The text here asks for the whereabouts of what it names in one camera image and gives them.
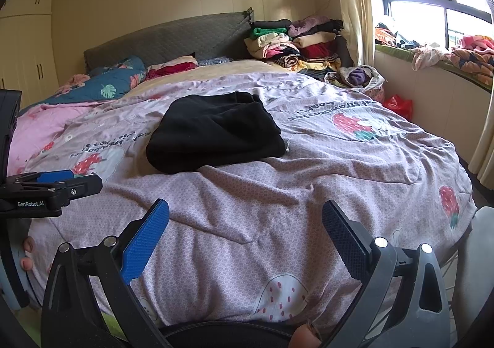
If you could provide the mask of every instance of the bag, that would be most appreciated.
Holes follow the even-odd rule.
[[[396,114],[401,115],[403,118],[408,119],[409,121],[412,120],[412,100],[404,100],[399,95],[395,94],[393,97],[386,100],[382,105]]]

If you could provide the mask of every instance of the wardrobe door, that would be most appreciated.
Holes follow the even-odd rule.
[[[0,10],[0,17],[51,14],[51,0],[7,0]]]
[[[24,91],[19,83],[17,70],[17,25],[16,18],[0,19],[0,88]],[[26,97],[22,95],[21,106]]]
[[[36,44],[39,36],[34,15],[16,16],[17,25],[17,56],[19,78],[23,83],[23,92],[29,104],[42,100],[40,79],[41,70],[36,62]]]
[[[32,18],[35,33],[35,58],[40,68],[41,97],[47,98],[58,89],[58,79],[51,46],[51,16],[34,15]]]

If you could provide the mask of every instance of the curtain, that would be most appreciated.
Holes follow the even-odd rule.
[[[374,23],[371,0],[340,0],[348,50],[355,65],[374,65]]]
[[[491,11],[494,12],[493,1],[487,0]],[[483,186],[494,189],[494,92],[491,94],[491,103],[487,112],[484,130],[468,169],[477,174]]]

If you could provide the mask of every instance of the red cloth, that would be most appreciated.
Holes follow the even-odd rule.
[[[301,48],[300,53],[305,58],[309,59],[329,57],[334,54],[333,41],[328,41],[327,43],[313,44],[308,47]]]
[[[159,78],[160,76],[171,75],[172,73],[189,71],[194,68],[197,68],[197,65],[194,64],[193,62],[183,62],[181,64],[176,64],[172,66],[164,66],[159,69],[151,69],[148,72],[145,81],[149,79]]]

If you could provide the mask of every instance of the gray headboard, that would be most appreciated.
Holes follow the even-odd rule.
[[[195,16],[161,23],[107,41],[84,51],[87,72],[137,55],[145,66],[196,53],[197,60],[227,56],[250,58],[244,39],[249,36],[252,8],[245,12]]]

